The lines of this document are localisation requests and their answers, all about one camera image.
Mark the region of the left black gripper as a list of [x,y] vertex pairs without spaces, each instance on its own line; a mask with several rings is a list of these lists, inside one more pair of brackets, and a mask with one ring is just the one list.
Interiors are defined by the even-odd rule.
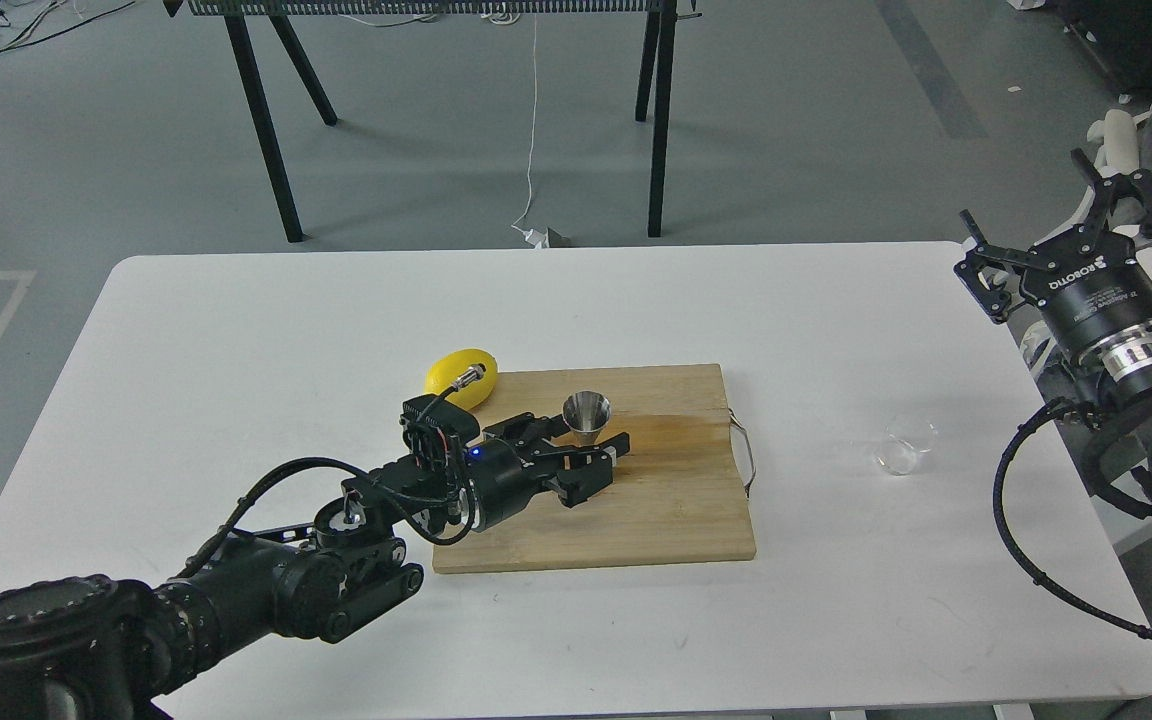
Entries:
[[468,475],[476,498],[473,532],[495,526],[526,509],[531,498],[547,488],[567,509],[611,486],[617,460],[630,454],[627,432],[593,446],[561,445],[526,450],[532,442],[570,432],[559,416],[520,414],[483,429],[486,438],[467,450]]

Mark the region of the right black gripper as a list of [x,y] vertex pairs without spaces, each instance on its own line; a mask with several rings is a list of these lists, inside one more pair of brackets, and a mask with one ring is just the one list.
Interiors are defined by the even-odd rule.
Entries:
[[969,210],[969,249],[954,273],[992,323],[1011,314],[1002,275],[1021,275],[1021,296],[1033,302],[1061,350],[1092,363],[1111,338],[1152,331],[1152,279],[1135,253],[1152,249],[1152,174],[1146,169],[1102,176],[1083,150],[1071,150],[1091,205],[1079,222],[1023,252],[993,245]]

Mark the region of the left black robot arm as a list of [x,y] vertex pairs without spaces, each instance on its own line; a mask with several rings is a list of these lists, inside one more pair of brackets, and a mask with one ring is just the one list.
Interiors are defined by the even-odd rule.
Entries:
[[271,469],[157,588],[96,574],[0,593],[0,719],[161,719],[157,697],[266,635],[334,644],[410,600],[424,569],[397,523],[450,546],[541,493],[571,509],[611,486],[631,438],[602,438],[607,401],[591,420],[571,397],[482,427],[452,397],[484,377],[473,364],[406,401],[396,461]]

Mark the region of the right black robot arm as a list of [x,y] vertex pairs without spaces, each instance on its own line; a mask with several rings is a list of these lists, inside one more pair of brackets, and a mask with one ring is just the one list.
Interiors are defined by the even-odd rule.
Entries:
[[1051,334],[1068,396],[1051,397],[1020,424],[992,483],[996,532],[1029,578],[1112,626],[1152,641],[1149,626],[1098,609],[1038,568],[1020,548],[1005,515],[1005,478],[1021,445],[1056,420],[1082,429],[1074,464],[1089,497],[1134,518],[1152,518],[1152,279],[1138,252],[1152,249],[1152,174],[1105,176],[1079,149],[1071,160],[1087,182],[1087,209],[1064,232],[1029,249],[993,245],[969,211],[961,211],[972,247],[954,268],[992,323],[1033,306]]

